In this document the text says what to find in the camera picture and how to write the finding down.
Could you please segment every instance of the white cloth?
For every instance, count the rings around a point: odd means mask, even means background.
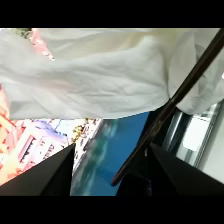
[[[4,30],[0,81],[11,119],[120,118],[153,111],[196,63],[195,44],[203,51],[217,30],[206,32],[207,39],[201,29],[40,29],[55,58],[50,61]],[[203,112],[224,98],[222,66],[213,64],[178,105],[184,112]]]

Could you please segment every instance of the brown stick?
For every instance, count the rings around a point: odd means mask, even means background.
[[[130,154],[128,159],[124,162],[117,174],[114,176],[112,180],[112,186],[115,186],[127,173],[136,154],[139,153],[141,150],[145,150],[147,146],[153,141],[166,119],[175,109],[176,105],[186,96],[186,94],[190,91],[194,84],[203,75],[203,73],[206,71],[206,69],[221,51],[223,46],[224,28],[221,28],[219,32],[215,35],[214,39],[211,41],[201,58],[195,64],[187,78],[176,91],[174,96],[167,102],[163,110],[160,112],[155,121],[149,127],[148,131],[143,136],[142,140],[139,142],[134,151]]]

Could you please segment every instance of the blue surface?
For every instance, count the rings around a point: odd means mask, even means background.
[[[71,195],[114,196],[111,181],[135,148],[149,113],[105,120],[72,181]]]

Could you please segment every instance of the wrinkled cloth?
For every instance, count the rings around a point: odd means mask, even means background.
[[[176,92],[218,29],[39,31],[55,61],[14,33],[0,33],[0,81],[11,119],[114,119],[153,111]],[[179,109],[201,113],[224,98],[222,58],[221,52]]]

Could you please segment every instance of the white fabric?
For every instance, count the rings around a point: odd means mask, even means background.
[[[211,34],[207,39],[206,32]],[[176,92],[201,54],[198,51],[216,32],[40,29],[53,62],[37,54],[27,40],[4,30],[0,32],[0,81],[11,119],[119,118],[153,111]],[[221,62],[220,56],[220,62],[214,62],[178,105],[181,110],[203,112],[224,97]]]

